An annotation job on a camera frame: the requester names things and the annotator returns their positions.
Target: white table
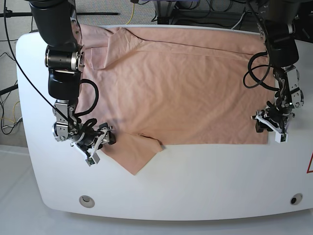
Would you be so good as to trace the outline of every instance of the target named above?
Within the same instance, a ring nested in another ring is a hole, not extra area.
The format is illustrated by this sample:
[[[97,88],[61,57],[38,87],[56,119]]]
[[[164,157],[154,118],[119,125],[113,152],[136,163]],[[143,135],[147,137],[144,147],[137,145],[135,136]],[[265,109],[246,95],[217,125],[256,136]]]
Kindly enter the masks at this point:
[[[136,176],[101,151],[99,164],[88,167],[68,141],[56,142],[51,107],[18,70],[25,133],[44,203],[66,212],[147,220],[230,219],[313,208],[313,173],[307,173],[313,152],[313,45],[297,45],[305,105],[295,110],[288,143],[276,143],[271,133],[268,145],[166,146]],[[17,60],[54,103],[45,49],[38,33],[23,35]],[[291,205],[297,193],[303,200]],[[92,197],[95,206],[81,206],[82,195]]]

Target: peach fabric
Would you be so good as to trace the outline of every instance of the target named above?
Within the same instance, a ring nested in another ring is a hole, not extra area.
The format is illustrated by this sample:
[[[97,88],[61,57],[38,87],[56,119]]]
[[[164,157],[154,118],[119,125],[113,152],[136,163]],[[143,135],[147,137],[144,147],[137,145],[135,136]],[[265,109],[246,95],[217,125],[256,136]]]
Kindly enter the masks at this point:
[[[82,25],[83,77],[100,91],[83,121],[113,125],[117,143],[102,151],[136,174],[167,144],[266,144],[250,119],[274,93],[242,84],[250,57],[265,48],[257,35],[206,29]],[[254,65],[266,64],[258,58]],[[266,68],[255,74],[261,77]],[[274,79],[266,79],[274,86]],[[252,85],[251,78],[247,83]],[[77,112],[93,88],[82,85]]]

